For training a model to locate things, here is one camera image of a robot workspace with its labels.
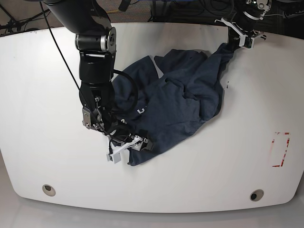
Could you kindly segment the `black robot arm image-left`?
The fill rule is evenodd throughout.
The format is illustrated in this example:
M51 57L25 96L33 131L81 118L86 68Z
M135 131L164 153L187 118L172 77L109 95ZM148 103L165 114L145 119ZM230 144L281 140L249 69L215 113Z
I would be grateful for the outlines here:
M83 125L103 133L119 149L132 148L151 151L153 142L146 131L135 133L117 117L130 113L137 105L138 88L125 72L114 69L116 29L105 10L100 9L102 22L96 22L83 0L41 0L69 31L75 34L75 45L80 54L77 85L83 106ZM124 76L132 85L133 103L119 110L114 104L113 76Z

